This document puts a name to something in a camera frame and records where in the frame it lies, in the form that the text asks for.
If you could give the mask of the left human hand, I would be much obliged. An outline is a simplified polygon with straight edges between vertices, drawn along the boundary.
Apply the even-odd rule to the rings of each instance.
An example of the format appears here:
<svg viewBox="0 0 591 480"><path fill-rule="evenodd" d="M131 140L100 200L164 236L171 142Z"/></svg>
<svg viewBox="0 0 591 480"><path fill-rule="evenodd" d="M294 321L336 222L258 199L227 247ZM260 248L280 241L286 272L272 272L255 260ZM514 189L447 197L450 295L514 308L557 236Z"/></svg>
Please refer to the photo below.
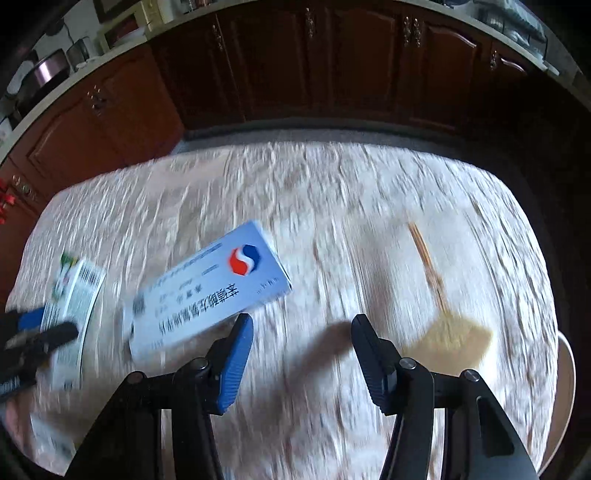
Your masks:
<svg viewBox="0 0 591 480"><path fill-rule="evenodd" d="M47 420L29 411L25 400L1 403L1 421L16 445L38 464L68 464L76 452L74 442Z"/></svg>

